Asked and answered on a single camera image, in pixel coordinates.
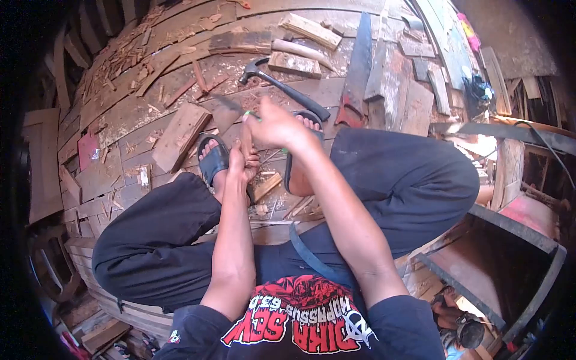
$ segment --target hand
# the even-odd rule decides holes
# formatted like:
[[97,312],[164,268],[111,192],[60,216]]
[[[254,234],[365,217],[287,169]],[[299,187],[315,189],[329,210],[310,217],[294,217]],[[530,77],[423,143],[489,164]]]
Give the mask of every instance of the hand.
[[288,111],[272,103],[268,97],[260,101],[262,120],[245,115],[242,121],[248,126],[252,136],[271,147],[285,147],[294,153],[299,149],[307,151],[310,144],[316,144],[316,137],[296,120]]
[[236,139],[232,148],[230,149],[230,158],[228,165],[228,176],[232,175],[238,177],[240,180],[245,181],[247,184],[254,179],[260,167],[260,155],[258,151],[252,148],[248,158],[244,158],[242,151],[240,151],[240,140]]

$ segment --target black t-shirt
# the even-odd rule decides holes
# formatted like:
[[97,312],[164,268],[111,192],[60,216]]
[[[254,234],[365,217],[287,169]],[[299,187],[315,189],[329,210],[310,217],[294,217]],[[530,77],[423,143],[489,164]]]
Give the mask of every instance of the black t-shirt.
[[203,305],[174,312],[159,359],[445,359],[430,304],[387,298],[360,314],[352,292],[318,275],[256,286],[231,322]]

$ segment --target hammer handle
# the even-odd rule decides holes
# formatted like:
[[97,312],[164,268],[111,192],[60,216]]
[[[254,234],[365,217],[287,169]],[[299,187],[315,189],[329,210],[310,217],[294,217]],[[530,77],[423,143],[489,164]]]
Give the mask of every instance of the hammer handle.
[[265,74],[262,71],[259,71],[258,75],[262,79],[268,81],[272,85],[276,86],[277,88],[279,88],[280,90],[285,92],[288,96],[290,96],[291,98],[296,100],[297,103],[299,103],[300,105],[305,107],[307,110],[310,110],[313,113],[315,113],[316,116],[318,116],[320,118],[320,120],[322,120],[322,122],[325,122],[330,117],[330,112],[328,110],[326,110],[319,103],[315,102],[314,100],[312,100],[308,96],[295,90],[291,86],[288,86],[286,84],[279,82],[275,78],[272,78],[271,76]]

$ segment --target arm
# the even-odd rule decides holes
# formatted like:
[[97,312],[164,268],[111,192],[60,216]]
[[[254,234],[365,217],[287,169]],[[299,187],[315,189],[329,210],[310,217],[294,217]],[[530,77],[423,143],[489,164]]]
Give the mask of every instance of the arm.
[[200,302],[235,320],[256,286],[254,246],[246,208],[247,176],[239,144],[230,151],[220,225],[212,255],[212,279]]
[[382,230],[324,154],[316,137],[268,98],[262,99],[260,112],[261,122],[252,117],[243,120],[256,139],[288,148],[303,164],[334,243],[356,277],[366,306],[370,308],[396,295],[409,295]]

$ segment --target foot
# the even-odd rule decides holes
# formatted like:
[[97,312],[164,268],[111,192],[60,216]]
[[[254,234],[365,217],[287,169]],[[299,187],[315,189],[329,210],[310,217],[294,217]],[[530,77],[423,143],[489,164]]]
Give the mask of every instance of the foot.
[[[204,156],[210,152],[213,148],[218,146],[218,142],[214,139],[208,141],[208,144],[202,149],[202,153],[199,157],[200,160],[204,159]],[[214,180],[212,185],[214,186],[214,197],[216,200],[222,203],[222,198],[224,196],[224,184],[226,183],[226,176],[228,175],[228,169],[220,170],[214,175]]]
[[[308,118],[304,118],[302,115],[297,115],[296,119],[303,123],[305,127],[322,132],[320,125],[314,124]],[[292,159],[292,169],[290,171],[290,182],[288,183],[288,189],[290,189],[292,194],[301,197],[314,194],[314,190],[312,190],[312,186],[304,174],[304,167],[296,158]]]

